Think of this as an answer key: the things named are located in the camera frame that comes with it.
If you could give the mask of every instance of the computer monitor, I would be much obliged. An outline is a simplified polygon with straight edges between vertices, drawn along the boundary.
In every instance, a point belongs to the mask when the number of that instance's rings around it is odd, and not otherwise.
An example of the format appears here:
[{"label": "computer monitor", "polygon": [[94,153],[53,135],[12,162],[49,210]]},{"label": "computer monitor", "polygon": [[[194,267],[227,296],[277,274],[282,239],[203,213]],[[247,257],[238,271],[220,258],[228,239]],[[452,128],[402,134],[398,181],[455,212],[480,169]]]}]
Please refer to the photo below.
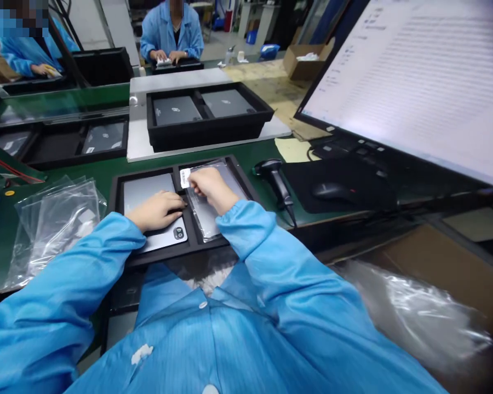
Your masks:
[{"label": "computer monitor", "polygon": [[493,185],[493,0],[354,0],[295,117]]}]

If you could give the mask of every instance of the blue sleeve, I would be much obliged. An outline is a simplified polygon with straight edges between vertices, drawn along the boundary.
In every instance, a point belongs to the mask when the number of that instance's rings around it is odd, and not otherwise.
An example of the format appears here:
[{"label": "blue sleeve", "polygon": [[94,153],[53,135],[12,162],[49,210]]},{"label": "blue sleeve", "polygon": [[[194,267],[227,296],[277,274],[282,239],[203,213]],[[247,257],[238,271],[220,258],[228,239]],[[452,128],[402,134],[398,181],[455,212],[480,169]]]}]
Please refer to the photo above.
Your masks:
[{"label": "blue sleeve", "polygon": [[357,290],[325,267],[276,215],[239,201],[217,219],[257,288],[260,306],[311,365],[353,392],[444,393],[373,326]]},{"label": "blue sleeve", "polygon": [[142,21],[141,56],[146,59],[148,63],[152,63],[150,52],[152,50],[160,49],[154,44],[154,42],[160,42],[159,28],[154,21],[155,19],[154,10],[152,10]]},{"label": "blue sleeve", "polygon": [[182,50],[188,53],[188,57],[200,59],[204,49],[203,34],[201,33],[201,24],[199,23],[199,14],[193,8],[190,9],[192,21],[190,23],[190,46]]},{"label": "blue sleeve", "polygon": [[78,52],[78,51],[80,51],[80,48],[75,43],[75,41],[73,40],[73,38],[71,38],[71,36],[67,33],[66,29],[64,29],[64,27],[62,26],[62,24],[59,23],[55,18],[53,18],[53,21],[55,22],[55,26],[58,29],[58,31],[60,33],[60,36],[62,37],[62,39],[66,43],[67,48],[71,52]]},{"label": "blue sleeve", "polygon": [[0,392],[57,394],[73,383],[93,340],[89,316],[145,240],[130,220],[111,213],[0,303]]},{"label": "blue sleeve", "polygon": [[0,54],[15,73],[24,77],[34,76],[31,71],[34,62],[22,58],[22,54],[15,47],[14,38],[0,38]]}]

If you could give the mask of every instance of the worker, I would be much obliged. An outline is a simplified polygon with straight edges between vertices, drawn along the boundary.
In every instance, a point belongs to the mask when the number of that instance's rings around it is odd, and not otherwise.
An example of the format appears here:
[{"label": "worker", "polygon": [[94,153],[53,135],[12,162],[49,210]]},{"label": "worker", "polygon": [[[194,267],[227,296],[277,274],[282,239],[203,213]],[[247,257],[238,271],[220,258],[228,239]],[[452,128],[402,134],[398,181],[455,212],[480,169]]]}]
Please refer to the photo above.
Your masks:
[{"label": "worker", "polygon": [[126,217],[112,212],[0,303],[0,392],[445,392],[274,213],[240,200],[217,169],[189,181],[238,256],[224,283],[207,297],[152,265],[133,332],[79,377],[94,336],[89,316],[145,244],[142,233],[166,227],[186,204],[159,192]]},{"label": "worker", "polygon": [[[15,1],[11,4],[14,5],[15,14],[21,16],[17,20],[21,20],[24,28],[7,28],[7,21],[11,19],[0,19],[0,24],[3,24],[0,26],[0,53],[9,67],[16,73],[30,78],[54,77],[57,75],[55,71],[63,72],[64,69],[58,61],[62,54],[49,33],[47,18],[44,27],[42,10],[30,7],[29,0]],[[78,45],[57,19],[53,18],[53,22],[68,50],[79,51]]]},{"label": "worker", "polygon": [[166,0],[142,22],[141,55],[148,63],[199,59],[203,48],[199,15],[184,0]]}]

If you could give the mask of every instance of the barcode scanner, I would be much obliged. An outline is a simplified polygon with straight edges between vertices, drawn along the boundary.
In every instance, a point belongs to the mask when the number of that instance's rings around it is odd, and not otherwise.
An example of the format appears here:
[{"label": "barcode scanner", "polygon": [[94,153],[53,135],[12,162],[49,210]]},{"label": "barcode scanner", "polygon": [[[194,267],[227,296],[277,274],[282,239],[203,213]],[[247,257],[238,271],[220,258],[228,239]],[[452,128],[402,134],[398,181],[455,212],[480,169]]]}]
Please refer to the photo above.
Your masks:
[{"label": "barcode scanner", "polygon": [[281,178],[281,174],[279,173],[281,164],[282,162],[279,159],[268,159],[257,163],[252,169],[252,172],[254,173],[254,175],[262,177],[270,184],[272,190],[274,191],[274,194],[278,199],[278,209],[286,209],[286,211],[289,213],[290,219],[292,220],[294,228],[297,228],[293,209],[294,202],[292,201],[290,192],[286,188],[286,185]]}]

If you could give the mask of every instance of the hand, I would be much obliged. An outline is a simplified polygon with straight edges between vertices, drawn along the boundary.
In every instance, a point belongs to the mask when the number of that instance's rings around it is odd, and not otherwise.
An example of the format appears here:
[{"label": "hand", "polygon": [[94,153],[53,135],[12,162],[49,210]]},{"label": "hand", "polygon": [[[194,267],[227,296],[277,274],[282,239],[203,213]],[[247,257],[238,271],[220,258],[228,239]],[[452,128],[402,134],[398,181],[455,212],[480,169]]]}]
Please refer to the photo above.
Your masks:
[{"label": "hand", "polygon": [[184,207],[186,207],[186,203],[181,196],[161,190],[127,214],[126,217],[144,233],[169,226],[182,215],[182,212],[168,214],[168,211],[183,209]]},{"label": "hand", "polygon": [[219,216],[223,216],[239,201],[239,197],[213,167],[191,173],[188,180],[197,194],[207,197],[208,203],[215,208]]},{"label": "hand", "polygon": [[171,63],[174,65],[179,61],[179,59],[184,59],[185,57],[188,57],[188,55],[184,51],[172,51],[172,52],[170,52],[169,57],[170,57]]},{"label": "hand", "polygon": [[56,69],[50,65],[47,64],[41,64],[41,65],[31,65],[31,71],[33,74],[37,75],[52,75],[53,72],[56,72]]},{"label": "hand", "polygon": [[150,57],[155,61],[167,59],[166,52],[164,52],[162,49],[159,49],[158,51],[151,51]]}]

